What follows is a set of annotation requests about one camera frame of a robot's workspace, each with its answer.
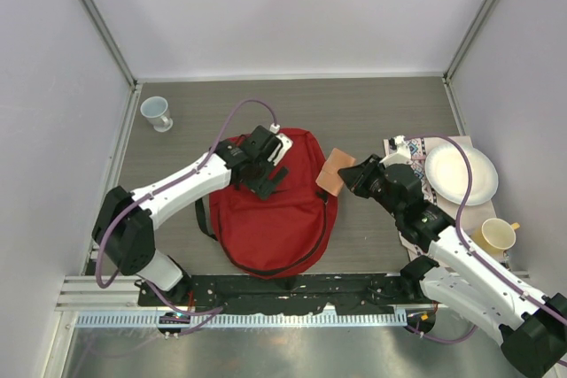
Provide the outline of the tan leather wallet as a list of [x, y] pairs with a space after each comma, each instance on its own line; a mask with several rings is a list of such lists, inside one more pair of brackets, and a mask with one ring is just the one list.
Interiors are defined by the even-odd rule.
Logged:
[[338, 174], [338, 170], [345, 167], [351, 167], [354, 164], [354, 157], [337, 148], [334, 148], [328, 158], [325, 160], [322, 169], [315, 180], [315, 183], [319, 188], [323, 189], [334, 197], [337, 197], [345, 185]]

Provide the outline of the red backpack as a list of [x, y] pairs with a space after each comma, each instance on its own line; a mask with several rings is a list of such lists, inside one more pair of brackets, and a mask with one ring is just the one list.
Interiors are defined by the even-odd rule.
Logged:
[[293, 145], [282, 163], [288, 174], [268, 199], [244, 185], [229, 186], [195, 203], [202, 233], [221, 246], [238, 269], [261, 279], [305, 272], [325, 252], [338, 215], [338, 199], [315, 183], [325, 157], [316, 138], [285, 128]]

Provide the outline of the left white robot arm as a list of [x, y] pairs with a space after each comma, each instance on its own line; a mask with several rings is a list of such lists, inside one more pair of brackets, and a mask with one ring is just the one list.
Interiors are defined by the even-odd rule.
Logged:
[[120, 274], [136, 275], [171, 306], [190, 292], [190, 277], [155, 244], [155, 232], [185, 207], [230, 185], [242, 184], [262, 200], [286, 176], [281, 161], [292, 148], [276, 127], [256, 127], [237, 142], [217, 142], [195, 162], [146, 187], [111, 189], [104, 198], [92, 239]]

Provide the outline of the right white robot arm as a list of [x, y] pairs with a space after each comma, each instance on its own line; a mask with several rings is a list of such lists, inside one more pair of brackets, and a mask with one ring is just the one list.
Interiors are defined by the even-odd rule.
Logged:
[[401, 295], [426, 297], [459, 313], [497, 344], [526, 377], [542, 377], [566, 354], [566, 298], [550, 297], [478, 247], [446, 212], [426, 200], [405, 164], [386, 166], [372, 155], [338, 172], [357, 197], [377, 201], [423, 255], [400, 273]]

